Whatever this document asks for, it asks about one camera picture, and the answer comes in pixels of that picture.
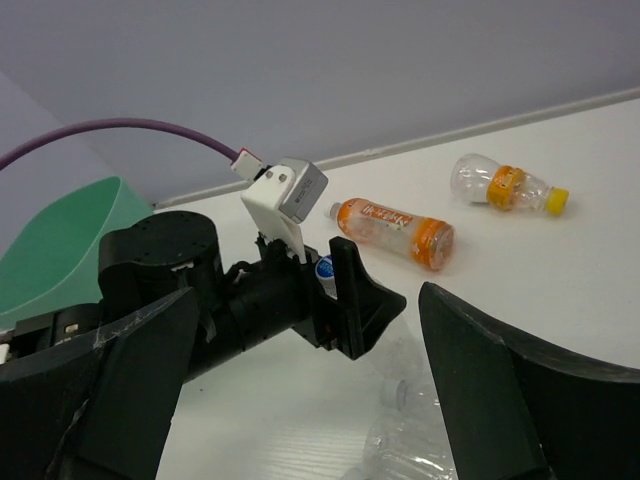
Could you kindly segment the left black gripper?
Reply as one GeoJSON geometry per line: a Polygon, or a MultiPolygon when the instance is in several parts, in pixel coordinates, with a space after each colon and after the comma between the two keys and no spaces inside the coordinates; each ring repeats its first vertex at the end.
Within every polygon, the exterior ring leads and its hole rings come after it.
{"type": "Polygon", "coordinates": [[[260,260],[238,262],[223,276],[209,308],[215,328],[199,336],[201,355],[238,355],[288,329],[314,347],[338,349],[351,360],[369,353],[406,308],[406,298],[374,280],[357,245],[329,241],[337,288],[337,328],[329,315],[335,301],[313,277],[319,255],[307,249],[308,262],[289,256],[283,241],[256,240],[260,260]]]}

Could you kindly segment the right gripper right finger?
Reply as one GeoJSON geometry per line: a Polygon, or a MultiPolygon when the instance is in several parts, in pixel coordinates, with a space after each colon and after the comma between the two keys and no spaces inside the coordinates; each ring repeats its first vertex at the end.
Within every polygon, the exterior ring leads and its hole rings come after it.
{"type": "Polygon", "coordinates": [[[637,369],[554,345],[434,283],[418,304],[459,478],[638,478],[637,369]]]}

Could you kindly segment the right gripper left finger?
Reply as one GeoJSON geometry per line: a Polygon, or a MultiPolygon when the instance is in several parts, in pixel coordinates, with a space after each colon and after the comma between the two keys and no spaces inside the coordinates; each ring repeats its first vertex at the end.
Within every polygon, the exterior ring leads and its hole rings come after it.
{"type": "Polygon", "coordinates": [[[19,321],[1,335],[4,479],[153,479],[186,378],[196,293],[117,321],[98,304],[19,321]]]}

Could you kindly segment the clear bottle blue-white cap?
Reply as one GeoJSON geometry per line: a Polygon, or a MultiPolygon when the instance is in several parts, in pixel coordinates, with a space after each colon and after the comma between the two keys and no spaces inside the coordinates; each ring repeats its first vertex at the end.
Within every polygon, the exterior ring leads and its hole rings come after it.
{"type": "MultiPolygon", "coordinates": [[[[314,265],[314,276],[330,302],[321,308],[325,316],[323,332],[328,350],[338,349],[338,304],[332,256],[321,257],[314,265]]],[[[402,313],[394,319],[374,348],[359,359],[367,359],[387,379],[409,379],[420,376],[426,369],[420,342],[411,332],[402,313]]]]}

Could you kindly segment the orange label tea bottle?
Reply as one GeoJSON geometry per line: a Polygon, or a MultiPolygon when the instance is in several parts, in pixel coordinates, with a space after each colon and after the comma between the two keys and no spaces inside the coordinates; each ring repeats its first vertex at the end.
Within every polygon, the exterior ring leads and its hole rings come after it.
{"type": "Polygon", "coordinates": [[[454,253],[454,227],[364,198],[334,202],[326,216],[352,241],[393,253],[430,270],[444,268],[454,253]]]}

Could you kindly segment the small yellow cap bottle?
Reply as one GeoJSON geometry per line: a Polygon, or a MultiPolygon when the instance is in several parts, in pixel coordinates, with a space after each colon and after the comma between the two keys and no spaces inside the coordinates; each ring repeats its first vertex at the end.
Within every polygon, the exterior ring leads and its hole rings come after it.
{"type": "Polygon", "coordinates": [[[467,204],[486,204],[500,211],[528,210],[561,215],[569,200],[566,189],[547,184],[522,168],[470,153],[454,165],[452,194],[467,204]]]}

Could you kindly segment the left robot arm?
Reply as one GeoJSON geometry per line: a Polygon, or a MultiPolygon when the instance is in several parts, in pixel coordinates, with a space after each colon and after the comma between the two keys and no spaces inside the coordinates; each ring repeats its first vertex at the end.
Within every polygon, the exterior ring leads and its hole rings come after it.
{"type": "Polygon", "coordinates": [[[256,245],[258,261],[225,269],[211,219],[185,211],[147,217],[101,239],[99,303],[21,320],[1,341],[11,359],[25,357],[189,287],[199,311],[195,363],[223,363],[289,329],[316,348],[357,359],[406,307],[403,295],[371,278],[350,240],[330,242],[335,295],[316,276],[316,250],[293,254],[283,241],[265,234],[258,235],[256,245]]]}

